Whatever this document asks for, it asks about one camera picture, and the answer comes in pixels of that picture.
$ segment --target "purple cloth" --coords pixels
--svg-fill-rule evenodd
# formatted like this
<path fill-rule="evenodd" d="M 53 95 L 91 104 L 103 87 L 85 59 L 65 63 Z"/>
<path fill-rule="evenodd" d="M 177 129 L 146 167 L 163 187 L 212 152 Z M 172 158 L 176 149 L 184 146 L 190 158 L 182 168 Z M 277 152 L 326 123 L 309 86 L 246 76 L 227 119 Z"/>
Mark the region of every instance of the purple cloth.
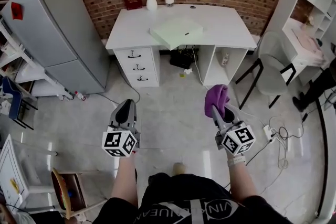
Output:
<path fill-rule="evenodd" d="M 205 96 L 205 103 L 204 103 L 204 113 L 209 118 L 212 118 L 212 105 L 214 105 L 222 118 L 224 118 L 225 110 L 224 106 L 230 101 L 227 93 L 227 85 L 215 85 L 213 86 Z"/>

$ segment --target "power strip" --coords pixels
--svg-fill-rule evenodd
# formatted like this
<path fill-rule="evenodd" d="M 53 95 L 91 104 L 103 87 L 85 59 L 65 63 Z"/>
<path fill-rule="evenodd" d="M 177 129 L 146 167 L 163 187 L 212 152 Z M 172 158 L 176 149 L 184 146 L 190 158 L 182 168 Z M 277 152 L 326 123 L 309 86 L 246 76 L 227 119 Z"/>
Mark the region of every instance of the power strip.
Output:
<path fill-rule="evenodd" d="M 272 144 L 276 139 L 275 139 L 275 135 L 272 134 L 272 130 L 271 127 L 269 125 L 266 125 L 263 128 L 264 134 L 266 136 L 267 141 Z"/>

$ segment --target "white vase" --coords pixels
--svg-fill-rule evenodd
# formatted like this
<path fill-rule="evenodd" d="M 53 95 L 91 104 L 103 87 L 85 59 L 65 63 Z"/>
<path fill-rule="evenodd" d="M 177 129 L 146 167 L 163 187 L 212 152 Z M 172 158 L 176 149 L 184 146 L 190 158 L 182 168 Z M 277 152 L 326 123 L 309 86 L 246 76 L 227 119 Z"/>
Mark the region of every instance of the white vase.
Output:
<path fill-rule="evenodd" d="M 156 0 L 147 0 L 146 7 L 150 11 L 154 11 L 158 9 L 158 3 Z"/>

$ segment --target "qr code cube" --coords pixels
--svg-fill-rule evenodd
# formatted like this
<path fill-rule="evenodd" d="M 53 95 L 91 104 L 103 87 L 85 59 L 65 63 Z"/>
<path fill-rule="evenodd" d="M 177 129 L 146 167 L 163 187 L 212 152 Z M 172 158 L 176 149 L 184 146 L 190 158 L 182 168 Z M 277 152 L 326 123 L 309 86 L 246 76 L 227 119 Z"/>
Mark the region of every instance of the qr code cube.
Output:
<path fill-rule="evenodd" d="M 103 133 L 101 147 L 112 157 L 129 157 L 135 144 L 131 131 L 110 131 Z"/>
<path fill-rule="evenodd" d="M 225 134 L 222 145 L 232 155 L 248 151 L 256 140 L 250 125 L 244 126 Z"/>

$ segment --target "person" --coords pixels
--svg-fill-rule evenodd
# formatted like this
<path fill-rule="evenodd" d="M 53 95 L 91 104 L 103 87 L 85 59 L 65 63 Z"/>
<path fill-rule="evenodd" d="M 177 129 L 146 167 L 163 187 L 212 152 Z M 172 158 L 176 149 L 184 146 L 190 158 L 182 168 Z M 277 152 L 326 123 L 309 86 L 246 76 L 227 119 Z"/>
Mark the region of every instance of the person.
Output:
<path fill-rule="evenodd" d="M 26 212 L 18 212 L 15 215 L 8 210 L 6 200 L 3 196 L 0 197 L 0 223 L 8 224 L 77 224 L 80 221 L 85 221 L 84 215 L 78 215 L 70 219 L 62 218 L 57 211 L 49 211 L 37 214 L 29 214 Z"/>
<path fill-rule="evenodd" d="M 300 99 L 293 97 L 293 104 L 303 112 L 309 104 L 314 102 L 327 89 L 336 86 L 336 58 L 333 59 L 321 75 L 312 83 L 306 94 L 300 93 Z"/>
<path fill-rule="evenodd" d="M 183 164 L 174 164 L 174 176 L 149 177 L 140 209 L 134 154 L 120 158 L 111 198 L 93 223 L 291 223 L 257 195 L 245 157 L 227 155 L 231 194 L 212 179 L 185 174 Z"/>

